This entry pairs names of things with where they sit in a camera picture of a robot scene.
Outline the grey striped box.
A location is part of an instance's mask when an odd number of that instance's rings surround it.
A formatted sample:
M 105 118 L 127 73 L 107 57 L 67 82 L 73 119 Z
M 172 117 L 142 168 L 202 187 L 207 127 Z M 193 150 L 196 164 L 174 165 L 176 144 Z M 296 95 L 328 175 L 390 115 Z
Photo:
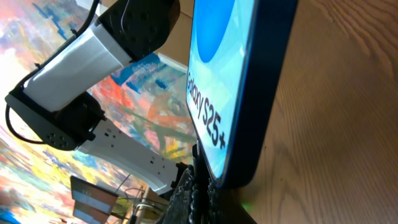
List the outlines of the grey striped box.
M 118 194 L 78 177 L 70 177 L 73 216 L 89 224 L 105 224 L 118 199 Z

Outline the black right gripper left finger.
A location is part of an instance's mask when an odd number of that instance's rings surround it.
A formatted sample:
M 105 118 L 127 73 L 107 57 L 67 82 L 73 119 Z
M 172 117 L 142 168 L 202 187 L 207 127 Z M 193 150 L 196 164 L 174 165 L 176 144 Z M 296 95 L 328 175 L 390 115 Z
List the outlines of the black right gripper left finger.
M 169 205 L 157 224 L 194 224 L 197 223 L 198 184 L 194 167 L 189 165 L 170 198 Z

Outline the colourful abstract painting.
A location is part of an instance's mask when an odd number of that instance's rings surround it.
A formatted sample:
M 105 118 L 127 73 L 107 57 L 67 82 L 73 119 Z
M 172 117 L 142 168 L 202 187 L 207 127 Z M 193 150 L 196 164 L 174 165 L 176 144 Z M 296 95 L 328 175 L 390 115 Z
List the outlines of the colourful abstract painting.
M 88 8 L 76 1 L 2 1 L 1 96 L 71 37 L 87 15 Z M 90 93 L 129 136 L 169 159 L 191 163 L 194 132 L 185 106 L 185 80 L 184 73 L 163 62 L 147 62 L 116 71 Z M 71 175 L 103 181 L 131 195 L 146 187 L 102 159 L 41 146 L 15 112 L 10 119 L 29 142 L 1 124 L 2 223 L 76 223 Z

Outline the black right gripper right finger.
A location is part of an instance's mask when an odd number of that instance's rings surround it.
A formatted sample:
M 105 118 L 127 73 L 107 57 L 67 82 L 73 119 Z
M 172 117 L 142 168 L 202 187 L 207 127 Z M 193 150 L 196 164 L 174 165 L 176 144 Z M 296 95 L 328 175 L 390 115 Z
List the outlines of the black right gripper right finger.
M 208 185 L 208 222 L 211 224 L 256 224 L 241 205 L 233 189 L 219 189 L 210 181 Z

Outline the blue screen smartphone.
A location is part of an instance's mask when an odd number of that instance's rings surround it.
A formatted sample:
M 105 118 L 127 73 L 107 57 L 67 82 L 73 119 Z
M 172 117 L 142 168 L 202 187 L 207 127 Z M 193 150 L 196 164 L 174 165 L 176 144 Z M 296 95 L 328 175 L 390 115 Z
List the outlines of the blue screen smartphone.
M 257 169 L 297 0 L 196 0 L 186 102 L 220 189 Z

